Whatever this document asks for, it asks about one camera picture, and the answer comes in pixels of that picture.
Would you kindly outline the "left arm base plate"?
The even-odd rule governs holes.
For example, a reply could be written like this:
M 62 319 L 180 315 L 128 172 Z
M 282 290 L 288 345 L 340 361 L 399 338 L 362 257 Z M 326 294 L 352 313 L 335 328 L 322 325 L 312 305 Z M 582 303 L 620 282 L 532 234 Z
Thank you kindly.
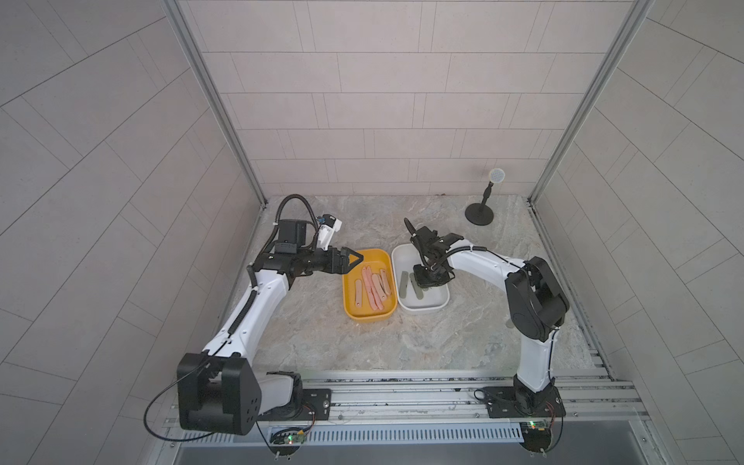
M 311 422 L 328 420 L 331 408 L 331 389 L 303 389 L 293 393 L 290 402 L 275 407 L 259 416 L 260 422 Z

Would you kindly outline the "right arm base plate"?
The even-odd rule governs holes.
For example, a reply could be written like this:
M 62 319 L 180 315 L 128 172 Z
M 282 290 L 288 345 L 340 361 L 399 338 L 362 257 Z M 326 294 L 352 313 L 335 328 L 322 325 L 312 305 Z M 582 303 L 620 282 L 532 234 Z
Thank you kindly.
M 486 405 L 490 418 L 498 419 L 548 419 L 563 418 L 566 409 L 555 385 L 533 393 L 518 387 L 483 387 L 479 399 Z

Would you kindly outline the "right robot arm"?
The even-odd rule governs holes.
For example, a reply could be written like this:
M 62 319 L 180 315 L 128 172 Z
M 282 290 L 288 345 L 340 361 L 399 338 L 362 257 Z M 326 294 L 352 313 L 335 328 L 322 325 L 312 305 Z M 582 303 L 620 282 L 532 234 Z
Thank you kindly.
M 455 279 L 457 271 L 464 271 L 506 294 L 511 323 L 521 334 L 513 378 L 515 402 L 525 412 L 536 410 L 554 389 L 553 346 L 570 309 L 548 262 L 540 257 L 527 261 L 505 257 L 459 234 L 439 236 L 428 227 L 415 228 L 409 219 L 404 224 L 420 257 L 413 267 L 413 281 L 420 288 L 442 287 Z

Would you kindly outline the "green knife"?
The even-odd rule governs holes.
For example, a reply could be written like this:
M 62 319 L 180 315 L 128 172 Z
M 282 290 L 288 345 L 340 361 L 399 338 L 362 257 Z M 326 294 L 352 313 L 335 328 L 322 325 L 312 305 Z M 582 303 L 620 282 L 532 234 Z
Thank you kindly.
M 407 290 L 409 285 L 409 273 L 408 271 L 403 271 L 401 273 L 399 282 L 398 282 L 398 295 L 400 300 L 404 300 L 407 296 Z
M 411 285 L 412 285 L 412 287 L 414 289 L 414 293 L 415 293 L 415 296 L 416 296 L 417 300 L 423 300 L 424 299 L 424 290 L 422 290 L 422 288 L 420 288 L 420 285 L 418 284 L 417 279 L 416 279 L 416 275 L 414 275 L 414 273 L 412 273 L 411 276 L 410 276 L 410 282 L 411 282 Z

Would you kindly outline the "yellow plastic storage box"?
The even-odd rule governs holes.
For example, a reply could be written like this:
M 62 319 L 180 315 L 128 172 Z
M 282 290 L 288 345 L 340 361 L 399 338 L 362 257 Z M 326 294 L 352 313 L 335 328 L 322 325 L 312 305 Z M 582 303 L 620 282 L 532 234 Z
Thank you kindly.
M 360 251 L 360 254 L 364 256 L 363 262 L 355 267 L 350 273 L 343 276 L 343 302 L 345 312 L 352 320 L 355 320 L 358 323 L 375 323 L 384 321 L 391 317 L 394 310 L 397 308 L 397 293 L 396 285 L 393 280 L 394 276 L 391 256 L 388 252 L 379 248 L 362 250 Z M 391 284 L 391 295 L 387 298 L 385 307 L 382 311 L 374 311 L 371 308 L 365 289 L 362 308 L 356 308 L 355 306 L 355 281 L 360 279 L 363 283 L 363 267 L 370 267 L 373 273 L 378 273 L 379 275 L 381 269 L 387 271 L 389 284 Z

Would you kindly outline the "white plastic storage box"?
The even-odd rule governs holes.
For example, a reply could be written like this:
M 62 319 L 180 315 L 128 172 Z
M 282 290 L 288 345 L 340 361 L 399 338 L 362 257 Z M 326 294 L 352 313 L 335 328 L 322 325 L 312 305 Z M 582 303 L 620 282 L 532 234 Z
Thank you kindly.
M 396 246 L 391 252 L 391 262 L 393 263 L 393 280 L 396 285 L 398 304 L 405 312 L 411 315 L 432 313 L 444 308 L 449 303 L 450 290 L 447 285 L 426 289 L 424 290 L 424 299 L 417 300 L 410 282 L 410 276 L 414 273 L 413 267 L 420 264 L 420 256 L 412 244 Z M 406 298 L 400 300 L 398 282 L 403 271 L 409 273 L 409 285 Z

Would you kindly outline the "green knife front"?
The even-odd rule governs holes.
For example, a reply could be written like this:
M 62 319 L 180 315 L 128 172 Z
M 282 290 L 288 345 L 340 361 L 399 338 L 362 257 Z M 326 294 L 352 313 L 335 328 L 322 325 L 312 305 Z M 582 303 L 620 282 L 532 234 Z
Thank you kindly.
M 407 296 L 407 290 L 409 285 L 409 273 L 408 271 L 403 271 L 401 273 L 399 282 L 398 282 L 398 295 L 400 300 L 404 300 Z

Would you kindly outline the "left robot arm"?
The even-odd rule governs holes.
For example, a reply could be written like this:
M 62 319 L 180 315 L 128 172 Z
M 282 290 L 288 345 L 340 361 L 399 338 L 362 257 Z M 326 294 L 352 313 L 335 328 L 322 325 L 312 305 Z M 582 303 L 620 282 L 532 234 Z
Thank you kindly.
M 302 411 L 300 375 L 274 371 L 259 376 L 252 362 L 270 318 L 296 279 L 316 272 L 346 275 L 363 261 L 348 247 L 331 246 L 342 223 L 311 213 L 306 220 L 277 214 L 269 239 L 247 268 L 250 284 L 225 325 L 197 354 L 176 368 L 179 422 L 200 438 L 248 434 L 262 414 Z

